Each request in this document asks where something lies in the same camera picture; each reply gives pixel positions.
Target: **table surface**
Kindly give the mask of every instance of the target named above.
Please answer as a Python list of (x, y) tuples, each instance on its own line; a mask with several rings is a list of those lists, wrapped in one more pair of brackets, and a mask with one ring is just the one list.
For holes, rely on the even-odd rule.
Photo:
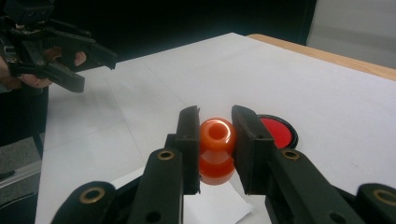
[[(297, 149), (353, 194), (363, 183), (396, 187), (394, 69), (228, 34), (80, 74), (82, 94), (49, 89), (36, 223), (49, 223), (82, 184), (143, 167), (191, 105), (200, 107), (200, 121), (231, 120), (233, 105), (287, 120), (299, 134)], [(263, 196), (244, 195), (237, 175), (230, 182), (254, 205), (240, 223), (270, 223)]]

